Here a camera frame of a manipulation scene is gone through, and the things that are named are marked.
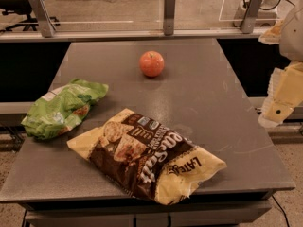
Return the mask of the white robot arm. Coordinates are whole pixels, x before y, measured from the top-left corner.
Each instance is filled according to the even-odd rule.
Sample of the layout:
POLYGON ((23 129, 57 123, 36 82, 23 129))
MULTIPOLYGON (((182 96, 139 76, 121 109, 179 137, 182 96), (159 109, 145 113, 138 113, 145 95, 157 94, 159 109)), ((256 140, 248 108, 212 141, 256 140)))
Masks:
POLYGON ((284 69, 274 69, 269 80, 268 96, 258 118, 262 127, 273 128, 303 102, 303 0, 258 40, 268 45, 278 44, 279 53, 291 61, 284 69))

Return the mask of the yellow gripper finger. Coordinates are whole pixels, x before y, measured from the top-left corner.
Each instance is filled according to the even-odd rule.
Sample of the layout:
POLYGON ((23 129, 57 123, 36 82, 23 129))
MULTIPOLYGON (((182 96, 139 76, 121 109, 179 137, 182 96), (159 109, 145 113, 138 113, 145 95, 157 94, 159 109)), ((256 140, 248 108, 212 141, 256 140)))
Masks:
POLYGON ((276 22, 273 26, 267 29, 258 40, 263 44, 279 44, 281 38, 281 30, 283 26, 283 20, 276 22))
POLYGON ((275 68, 267 94, 258 122, 264 128, 273 128, 303 102, 303 63, 292 61, 284 69, 275 68))

